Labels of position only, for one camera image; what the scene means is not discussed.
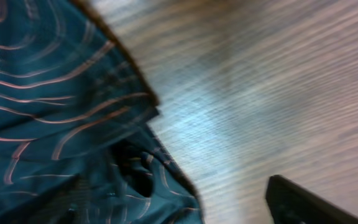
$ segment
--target wood grain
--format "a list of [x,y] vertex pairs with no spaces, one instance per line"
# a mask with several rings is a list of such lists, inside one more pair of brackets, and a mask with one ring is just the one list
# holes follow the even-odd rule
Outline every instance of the wood grain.
[[206,223],[271,223],[273,174],[358,215],[358,1],[89,3],[160,98]]

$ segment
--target wooden table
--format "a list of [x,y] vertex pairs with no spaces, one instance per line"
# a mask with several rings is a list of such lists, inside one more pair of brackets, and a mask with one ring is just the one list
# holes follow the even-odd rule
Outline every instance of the wooden table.
[[89,0],[160,98],[206,223],[271,223],[283,174],[358,215],[358,0]]

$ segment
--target striped fabric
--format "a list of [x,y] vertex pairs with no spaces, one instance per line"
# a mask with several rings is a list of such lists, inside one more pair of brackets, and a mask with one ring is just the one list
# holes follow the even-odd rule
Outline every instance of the striped fabric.
[[[201,222],[194,190],[145,126],[153,101],[70,2],[0,0],[0,223],[59,222],[67,206],[78,223]],[[77,180],[89,185],[81,205],[38,215]]]

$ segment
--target fabric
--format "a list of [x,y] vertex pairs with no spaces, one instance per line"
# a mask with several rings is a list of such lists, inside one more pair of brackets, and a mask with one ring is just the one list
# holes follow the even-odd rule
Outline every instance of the fabric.
[[0,223],[202,222],[145,125],[156,115],[116,43],[70,2],[0,0]]

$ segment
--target garment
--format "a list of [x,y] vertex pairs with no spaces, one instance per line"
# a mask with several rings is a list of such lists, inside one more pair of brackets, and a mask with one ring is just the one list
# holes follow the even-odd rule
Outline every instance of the garment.
[[202,222],[116,44],[68,1],[0,0],[0,223]]

